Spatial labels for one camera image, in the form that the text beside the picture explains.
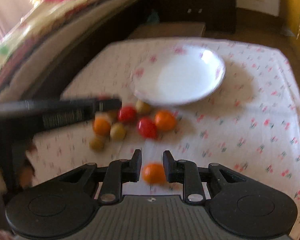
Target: plate rim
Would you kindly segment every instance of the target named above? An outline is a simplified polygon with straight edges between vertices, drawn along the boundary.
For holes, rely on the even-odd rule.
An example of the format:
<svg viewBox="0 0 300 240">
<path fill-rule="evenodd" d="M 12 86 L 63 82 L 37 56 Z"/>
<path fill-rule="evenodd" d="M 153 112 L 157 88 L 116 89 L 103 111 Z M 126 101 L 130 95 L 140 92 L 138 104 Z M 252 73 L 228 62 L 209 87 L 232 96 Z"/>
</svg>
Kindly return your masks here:
<svg viewBox="0 0 300 240">
<path fill-rule="evenodd" d="M 220 78 L 219 82 L 217 83 L 217 85 L 209 93 L 207 93 L 207 94 L 204 94 L 204 95 L 199 96 L 197 98 L 192 98 L 192 99 L 189 99 L 189 100 L 183 100 L 183 101 L 180 101 L 180 102 L 168 102 L 168 103 L 164 103 L 164 102 L 159 102 L 158 100 L 156 100 L 156 101 L 149 100 L 145 96 L 143 96 L 143 93 L 140 93 L 139 91 L 137 91 L 135 89 L 135 87 L 134 87 L 134 84 L 133 84 L 133 76 L 134 76 L 135 70 L 137 68 L 139 68 L 140 65 L 142 65 L 147 59 L 149 60 L 152 57 L 152 56 L 147 56 L 146 60 L 143 61 L 143 62 L 141 62 L 140 64 L 138 64 L 135 68 L 133 68 L 133 70 L 130 73 L 130 77 L 129 77 L 130 85 L 129 85 L 129 87 L 132 90 L 133 95 L 136 98 L 138 98 L 139 100 L 141 100 L 141 101 L 143 101 L 145 103 L 150 104 L 151 106 L 182 106 L 182 105 L 187 105 L 187 104 L 194 103 L 196 101 L 205 99 L 208 96 L 210 96 L 212 93 L 214 93 L 220 87 L 220 85 L 222 84 L 222 82 L 223 82 L 223 80 L 225 78 L 225 75 L 226 75 L 226 64 L 225 64 L 223 58 L 218 53 L 216 53 L 214 50 L 210 49 L 209 47 L 203 48 L 203 47 L 195 46 L 195 45 L 179 44 L 179 45 L 176 45 L 176 46 L 173 46 L 173 47 L 169 47 L 169 48 L 167 48 L 167 50 L 165 50 L 164 52 L 158 53 L 157 55 L 168 54 L 168 53 L 171 52 L 170 51 L 171 49 L 174 49 L 176 47 L 181 47 L 181 48 L 195 48 L 195 49 L 202 49 L 202 51 L 205 51 L 205 50 L 211 51 L 213 53 L 213 55 L 215 57 L 217 57 L 218 60 L 221 62 L 221 64 L 222 64 L 221 69 L 223 69 L 223 72 L 221 74 L 221 78 Z"/>
</svg>

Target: tablecloth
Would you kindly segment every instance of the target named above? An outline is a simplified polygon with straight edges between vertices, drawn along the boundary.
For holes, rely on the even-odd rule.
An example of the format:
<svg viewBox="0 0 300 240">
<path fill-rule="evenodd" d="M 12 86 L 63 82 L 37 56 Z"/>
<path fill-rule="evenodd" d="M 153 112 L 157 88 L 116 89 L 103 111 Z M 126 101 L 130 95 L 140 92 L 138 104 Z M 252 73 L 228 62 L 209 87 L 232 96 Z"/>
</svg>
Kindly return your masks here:
<svg viewBox="0 0 300 240">
<path fill-rule="evenodd" d="M 129 89 L 130 72 L 154 60 L 166 48 L 191 44 L 217 52 L 226 64 L 222 85 L 208 98 L 172 107 L 177 128 L 157 141 L 144 140 L 135 127 L 123 142 L 107 142 L 103 153 L 89 149 L 91 122 L 38 134 L 38 152 L 29 158 L 36 169 L 35 184 L 87 162 L 107 166 L 131 158 L 142 149 L 143 165 L 162 161 L 164 150 L 176 160 L 200 167 L 215 162 L 274 187 L 298 206 L 290 233 L 300 237 L 300 93 L 288 60 L 277 49 L 235 41 L 203 38 L 159 38 L 113 43 L 103 49 L 73 80 L 63 98 L 119 94 L 123 104 L 135 103 Z M 142 179 L 123 185 L 123 194 L 180 194 L 182 187 L 149 186 Z"/>
</svg>

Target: wooden cabinet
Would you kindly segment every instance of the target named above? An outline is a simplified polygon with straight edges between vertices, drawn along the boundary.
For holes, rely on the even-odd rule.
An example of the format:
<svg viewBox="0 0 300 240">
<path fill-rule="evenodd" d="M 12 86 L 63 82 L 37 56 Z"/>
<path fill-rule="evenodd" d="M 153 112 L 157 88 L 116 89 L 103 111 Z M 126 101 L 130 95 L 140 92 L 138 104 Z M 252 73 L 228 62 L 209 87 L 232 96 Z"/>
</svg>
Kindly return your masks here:
<svg viewBox="0 0 300 240">
<path fill-rule="evenodd" d="M 235 31 L 235 0 L 152 0 L 160 21 L 205 22 L 207 30 Z"/>
</svg>

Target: red cherry tomato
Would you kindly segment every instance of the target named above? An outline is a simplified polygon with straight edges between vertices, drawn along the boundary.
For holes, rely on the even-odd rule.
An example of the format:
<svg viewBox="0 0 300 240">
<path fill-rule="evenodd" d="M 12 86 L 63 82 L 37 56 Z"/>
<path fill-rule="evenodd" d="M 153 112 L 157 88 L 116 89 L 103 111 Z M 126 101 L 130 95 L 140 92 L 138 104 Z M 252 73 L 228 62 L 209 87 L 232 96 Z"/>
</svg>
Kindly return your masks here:
<svg viewBox="0 0 300 240">
<path fill-rule="evenodd" d="M 143 117 L 138 122 L 138 132 L 144 138 L 156 139 L 157 127 L 148 117 Z"/>
<path fill-rule="evenodd" d="M 136 116 L 137 111 L 133 106 L 124 106 L 118 112 L 118 121 L 123 123 L 133 122 Z"/>
</svg>

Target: white plate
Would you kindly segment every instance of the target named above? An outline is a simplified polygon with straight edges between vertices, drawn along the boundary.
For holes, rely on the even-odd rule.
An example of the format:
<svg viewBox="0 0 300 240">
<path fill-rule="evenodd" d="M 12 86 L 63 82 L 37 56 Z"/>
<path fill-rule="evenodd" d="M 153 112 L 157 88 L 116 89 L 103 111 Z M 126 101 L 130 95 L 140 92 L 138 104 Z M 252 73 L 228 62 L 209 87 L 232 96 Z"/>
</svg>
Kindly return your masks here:
<svg viewBox="0 0 300 240">
<path fill-rule="evenodd" d="M 131 89 L 151 105 L 183 105 L 215 91 L 225 76 L 225 63 L 215 52 L 181 45 L 152 55 L 131 73 Z"/>
</svg>

